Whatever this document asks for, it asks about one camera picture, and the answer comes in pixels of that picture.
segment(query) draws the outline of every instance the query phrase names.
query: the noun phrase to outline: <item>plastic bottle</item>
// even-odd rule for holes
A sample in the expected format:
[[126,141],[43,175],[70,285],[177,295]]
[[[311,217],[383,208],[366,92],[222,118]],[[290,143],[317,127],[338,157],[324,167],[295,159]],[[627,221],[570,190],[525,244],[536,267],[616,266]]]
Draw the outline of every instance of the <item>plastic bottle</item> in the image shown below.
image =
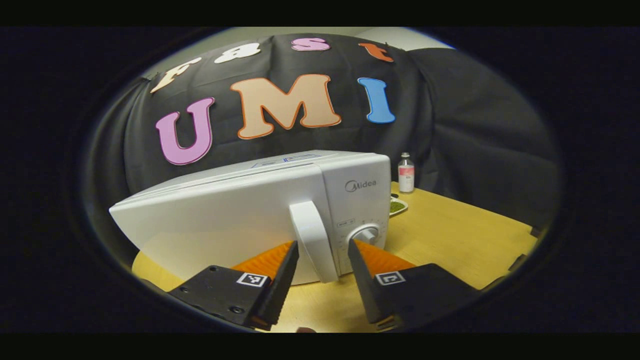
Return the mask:
[[398,184],[401,193],[410,193],[413,191],[413,181],[415,179],[415,167],[409,160],[409,153],[402,153],[402,160],[398,164]]

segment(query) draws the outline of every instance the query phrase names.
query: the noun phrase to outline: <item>wooden table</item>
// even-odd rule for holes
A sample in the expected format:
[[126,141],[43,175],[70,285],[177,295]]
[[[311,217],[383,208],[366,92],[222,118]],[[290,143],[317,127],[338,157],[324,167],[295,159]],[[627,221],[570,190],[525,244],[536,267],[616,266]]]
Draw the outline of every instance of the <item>wooden table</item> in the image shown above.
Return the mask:
[[[398,184],[392,183],[392,192]],[[500,276],[536,243],[531,226],[434,193],[399,194],[409,208],[390,218],[385,250],[416,265],[436,263],[476,289]],[[164,291],[182,281],[144,254],[132,271]],[[291,286],[278,325],[271,332],[374,332],[367,322],[353,274],[328,284]]]

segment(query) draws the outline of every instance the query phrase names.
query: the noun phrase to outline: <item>letter m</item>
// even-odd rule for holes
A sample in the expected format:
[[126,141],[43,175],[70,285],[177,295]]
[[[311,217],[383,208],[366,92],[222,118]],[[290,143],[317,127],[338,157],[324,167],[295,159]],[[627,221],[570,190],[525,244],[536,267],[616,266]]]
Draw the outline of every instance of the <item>letter m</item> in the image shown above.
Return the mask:
[[242,139],[258,138],[271,134],[274,125],[264,120],[262,110],[289,130],[296,121],[300,106],[305,115],[300,124],[305,127],[324,127],[340,124],[340,116],[333,111],[327,91],[327,75],[305,74],[299,76],[288,94],[265,78],[239,81],[231,90],[239,92],[242,99],[244,127],[238,131]]

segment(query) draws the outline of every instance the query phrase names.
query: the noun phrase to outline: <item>green food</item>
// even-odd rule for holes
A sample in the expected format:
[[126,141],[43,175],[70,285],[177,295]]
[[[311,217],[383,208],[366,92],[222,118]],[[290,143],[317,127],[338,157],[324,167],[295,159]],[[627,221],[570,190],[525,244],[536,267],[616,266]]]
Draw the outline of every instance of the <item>green food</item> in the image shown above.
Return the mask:
[[392,201],[391,207],[389,208],[389,213],[395,213],[396,211],[399,211],[402,209],[404,209],[404,205],[400,204],[399,202]]

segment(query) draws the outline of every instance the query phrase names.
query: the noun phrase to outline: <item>microwave door handle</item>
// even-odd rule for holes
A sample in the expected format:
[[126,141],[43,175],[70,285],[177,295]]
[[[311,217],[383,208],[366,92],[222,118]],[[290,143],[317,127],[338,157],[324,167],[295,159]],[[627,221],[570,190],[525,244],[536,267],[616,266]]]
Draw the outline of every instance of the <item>microwave door handle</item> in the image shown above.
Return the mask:
[[314,202],[289,205],[289,213],[296,230],[299,249],[301,247],[307,252],[320,281],[337,281],[338,273],[335,271],[329,237]]

